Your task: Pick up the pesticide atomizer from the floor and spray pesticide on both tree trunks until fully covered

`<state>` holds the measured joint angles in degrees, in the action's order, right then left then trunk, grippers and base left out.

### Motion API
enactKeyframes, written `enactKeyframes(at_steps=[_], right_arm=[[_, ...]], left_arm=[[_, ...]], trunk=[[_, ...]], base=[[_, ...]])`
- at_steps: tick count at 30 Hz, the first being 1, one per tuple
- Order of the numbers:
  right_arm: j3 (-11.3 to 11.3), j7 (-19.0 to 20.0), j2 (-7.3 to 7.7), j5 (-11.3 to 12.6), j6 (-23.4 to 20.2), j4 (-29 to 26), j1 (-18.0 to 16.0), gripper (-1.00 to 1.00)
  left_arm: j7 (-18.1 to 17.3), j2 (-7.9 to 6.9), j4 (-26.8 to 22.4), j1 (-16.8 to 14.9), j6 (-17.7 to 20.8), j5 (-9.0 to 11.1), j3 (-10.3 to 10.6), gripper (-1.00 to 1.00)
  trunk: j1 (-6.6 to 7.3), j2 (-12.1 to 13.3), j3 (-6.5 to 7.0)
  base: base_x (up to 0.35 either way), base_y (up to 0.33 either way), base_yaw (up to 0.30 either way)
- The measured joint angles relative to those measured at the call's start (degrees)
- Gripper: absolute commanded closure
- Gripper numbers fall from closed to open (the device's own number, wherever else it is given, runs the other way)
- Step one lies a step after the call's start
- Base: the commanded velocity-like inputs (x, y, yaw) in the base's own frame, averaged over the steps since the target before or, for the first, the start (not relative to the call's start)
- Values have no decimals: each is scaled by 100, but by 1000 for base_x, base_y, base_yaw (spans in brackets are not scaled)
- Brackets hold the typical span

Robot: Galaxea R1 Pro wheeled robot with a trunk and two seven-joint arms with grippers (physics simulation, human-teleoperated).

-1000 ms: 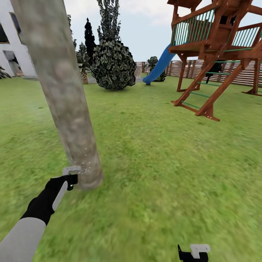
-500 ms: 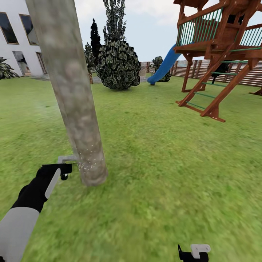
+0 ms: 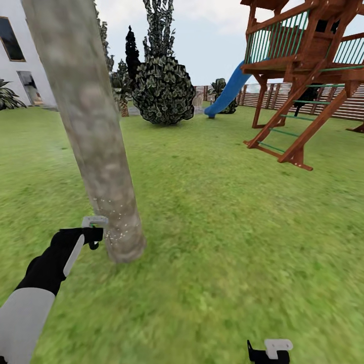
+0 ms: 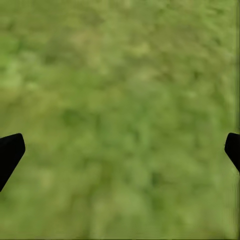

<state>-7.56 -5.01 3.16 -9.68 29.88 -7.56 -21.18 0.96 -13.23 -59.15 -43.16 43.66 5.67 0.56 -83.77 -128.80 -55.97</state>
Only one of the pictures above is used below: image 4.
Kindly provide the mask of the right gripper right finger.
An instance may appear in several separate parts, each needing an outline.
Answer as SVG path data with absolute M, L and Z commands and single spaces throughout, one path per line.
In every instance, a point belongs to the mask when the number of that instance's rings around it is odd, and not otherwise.
M 224 150 L 240 172 L 240 134 L 229 133 Z

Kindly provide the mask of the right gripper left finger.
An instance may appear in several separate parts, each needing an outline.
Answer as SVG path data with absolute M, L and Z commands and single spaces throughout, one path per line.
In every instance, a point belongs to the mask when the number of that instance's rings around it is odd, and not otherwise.
M 0 192 L 26 151 L 21 133 L 0 138 Z

